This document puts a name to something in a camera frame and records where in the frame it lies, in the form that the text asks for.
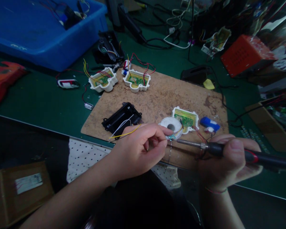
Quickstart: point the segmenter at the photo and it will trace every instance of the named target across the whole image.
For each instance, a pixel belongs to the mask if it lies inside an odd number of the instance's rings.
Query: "bracelet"
[[[228,188],[226,188],[224,191],[222,192],[217,192],[217,191],[213,191],[213,190],[210,190],[208,189],[207,187],[204,187],[206,190],[208,190],[210,193],[213,193],[213,194],[224,194],[228,191]]]

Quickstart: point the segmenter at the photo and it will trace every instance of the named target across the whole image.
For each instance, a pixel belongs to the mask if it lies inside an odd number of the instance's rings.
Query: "soldering iron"
[[[190,145],[198,147],[202,150],[206,150],[207,152],[209,152],[209,154],[216,157],[224,156],[223,155],[223,149],[225,147],[224,144],[219,144],[216,142],[198,143],[182,139],[173,139],[173,140],[181,144]],[[246,162],[248,163],[262,165],[267,169],[286,170],[286,158],[276,157],[265,153],[245,149],[245,159]]]

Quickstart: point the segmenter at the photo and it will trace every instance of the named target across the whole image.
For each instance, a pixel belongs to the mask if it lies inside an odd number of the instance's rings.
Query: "hand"
[[[123,134],[132,132],[137,127],[126,127]],[[150,170],[164,157],[167,146],[165,135],[173,133],[156,123],[142,124],[133,133],[121,137],[110,154],[99,163],[109,170],[112,182],[139,176]],[[151,150],[148,150],[149,140],[154,146]]]
[[[223,192],[227,187],[261,173],[263,167],[246,163],[244,148],[261,151],[258,144],[234,135],[220,135],[210,142],[225,144],[222,158],[213,157],[198,162],[201,182],[207,188]]]

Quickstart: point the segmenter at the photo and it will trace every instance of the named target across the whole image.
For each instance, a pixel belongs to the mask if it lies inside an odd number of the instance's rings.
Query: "soldering iron handle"
[[[209,142],[207,144],[207,151],[217,157],[223,156],[223,149],[225,145]],[[245,159],[248,163],[254,163],[265,167],[275,167],[286,169],[286,158],[276,157],[261,152],[245,149]]]

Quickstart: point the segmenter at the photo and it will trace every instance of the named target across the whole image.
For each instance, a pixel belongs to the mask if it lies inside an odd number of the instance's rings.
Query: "green workbench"
[[[163,34],[147,28],[142,28],[142,30],[147,39],[163,37]],[[194,67],[194,65],[187,60],[187,50],[178,48],[154,50],[146,48],[136,43],[128,31],[126,33],[118,33],[118,39],[122,41],[122,48],[128,55],[131,56],[132,52],[136,53],[141,60],[154,64],[156,71],[160,73],[180,78],[182,70]],[[180,42],[180,45],[186,46],[187,44],[186,42]],[[196,64],[206,64],[207,55],[200,50],[200,47],[193,46],[190,56],[191,60]],[[230,78],[219,57],[220,54],[208,64],[211,65],[217,73],[221,85],[239,86],[239,88],[236,89],[223,89],[223,92],[226,97],[227,105],[236,113],[241,114],[245,111],[244,108],[246,106],[257,103],[260,100],[257,86],[246,82],[244,79]],[[85,58],[89,67],[97,66],[91,50],[88,50],[71,68],[82,71],[83,58]],[[11,57],[3,58],[2,55],[0,55],[0,61],[3,60],[23,64],[21,60],[15,60],[15,58]],[[91,112],[84,107],[84,103],[81,99],[85,91],[83,85],[87,82],[87,77],[84,74],[73,71],[62,73],[60,76],[61,79],[76,79],[81,85],[77,89],[62,89],[57,86],[54,78],[57,73],[49,71],[49,73],[46,74],[42,73],[42,71],[37,71],[36,68],[29,70],[31,70],[30,74],[22,77],[9,88],[5,99],[0,104],[0,116],[63,135],[90,141],[94,144],[113,147],[112,143],[81,134],[80,132]],[[100,93],[88,89],[84,95],[84,99],[86,102],[95,105],[99,100],[99,96],[101,96]],[[228,119],[233,120],[234,118],[235,115],[228,111]],[[274,151],[248,115],[243,117],[243,121],[247,129],[252,129],[260,136],[272,154],[286,156],[286,153],[277,153]],[[229,132],[237,137],[242,137],[240,128],[230,127]],[[239,185],[286,199],[286,172],[276,174],[264,170],[259,176],[240,182]]]

